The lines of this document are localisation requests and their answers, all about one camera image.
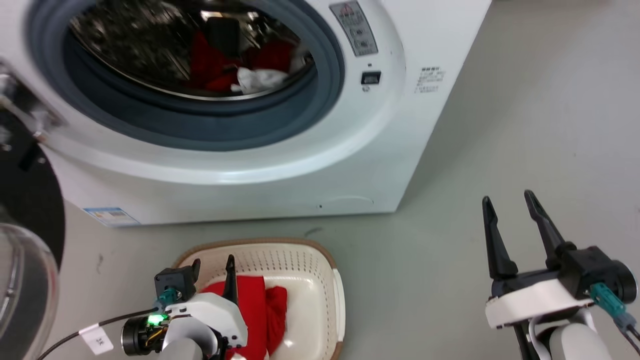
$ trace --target yellow wire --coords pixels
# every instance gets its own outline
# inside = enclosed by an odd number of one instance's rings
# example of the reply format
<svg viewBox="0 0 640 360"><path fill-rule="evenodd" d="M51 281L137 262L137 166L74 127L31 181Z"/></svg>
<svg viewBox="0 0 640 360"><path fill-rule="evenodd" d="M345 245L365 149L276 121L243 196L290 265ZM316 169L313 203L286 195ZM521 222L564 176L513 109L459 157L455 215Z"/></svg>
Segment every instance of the yellow wire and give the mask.
<svg viewBox="0 0 640 360"><path fill-rule="evenodd" d="M145 341L145 347L148 347L149 346L149 341L151 341L154 338L156 338L156 336L160 335L163 331L164 331L164 328L158 330L156 333L154 333L153 335L149 336L149 339L147 339Z"/></svg>

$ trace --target basket handle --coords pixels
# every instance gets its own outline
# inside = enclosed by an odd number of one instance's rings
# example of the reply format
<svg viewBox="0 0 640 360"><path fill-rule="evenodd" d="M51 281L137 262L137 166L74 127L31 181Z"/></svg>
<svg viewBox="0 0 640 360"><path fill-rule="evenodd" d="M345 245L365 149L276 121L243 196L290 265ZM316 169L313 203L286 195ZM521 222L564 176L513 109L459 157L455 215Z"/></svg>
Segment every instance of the basket handle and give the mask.
<svg viewBox="0 0 640 360"><path fill-rule="evenodd" d="M346 305L344 303L342 277L338 269L333 269L333 293L335 294L335 323L338 330L338 341L343 341L346 325Z"/></svg>

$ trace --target laundry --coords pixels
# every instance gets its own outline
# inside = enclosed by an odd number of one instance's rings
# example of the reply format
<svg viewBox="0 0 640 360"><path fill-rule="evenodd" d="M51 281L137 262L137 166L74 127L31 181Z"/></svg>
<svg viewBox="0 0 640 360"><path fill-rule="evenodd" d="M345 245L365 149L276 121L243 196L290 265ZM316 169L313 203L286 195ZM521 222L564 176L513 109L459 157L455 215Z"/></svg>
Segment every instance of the laundry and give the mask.
<svg viewBox="0 0 640 360"><path fill-rule="evenodd" d="M212 92L253 94L282 83L294 61L294 45L272 40L261 49L249 47L240 58L227 58L198 31L191 44L191 74L187 86Z"/></svg>
<svg viewBox="0 0 640 360"><path fill-rule="evenodd" d="M203 293L221 295L225 283L217 282ZM287 316L287 290L276 286L265 289L261 276L238 276L238 307L249 329L247 345L227 351L227 360L238 354L246 360L264 360L282 342Z"/></svg>

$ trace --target gray sticker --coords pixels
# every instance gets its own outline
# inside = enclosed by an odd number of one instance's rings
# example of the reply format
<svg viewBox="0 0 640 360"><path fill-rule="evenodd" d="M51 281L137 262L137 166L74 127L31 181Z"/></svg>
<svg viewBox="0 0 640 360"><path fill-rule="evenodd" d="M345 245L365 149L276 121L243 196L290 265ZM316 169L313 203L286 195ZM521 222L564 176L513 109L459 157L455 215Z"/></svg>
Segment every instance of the gray sticker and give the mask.
<svg viewBox="0 0 640 360"><path fill-rule="evenodd" d="M333 4L329 8L340 22L356 56L378 53L376 39L358 1Z"/></svg>

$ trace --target blue and white sticker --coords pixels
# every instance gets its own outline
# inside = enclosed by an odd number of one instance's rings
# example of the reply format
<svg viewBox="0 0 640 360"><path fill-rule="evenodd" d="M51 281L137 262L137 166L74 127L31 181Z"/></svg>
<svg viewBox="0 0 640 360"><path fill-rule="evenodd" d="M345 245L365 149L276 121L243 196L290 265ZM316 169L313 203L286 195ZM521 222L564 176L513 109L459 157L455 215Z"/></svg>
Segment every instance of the blue and white sticker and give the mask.
<svg viewBox="0 0 640 360"><path fill-rule="evenodd" d="M140 225L140 223L120 208L84 208L87 214L109 227Z"/></svg>

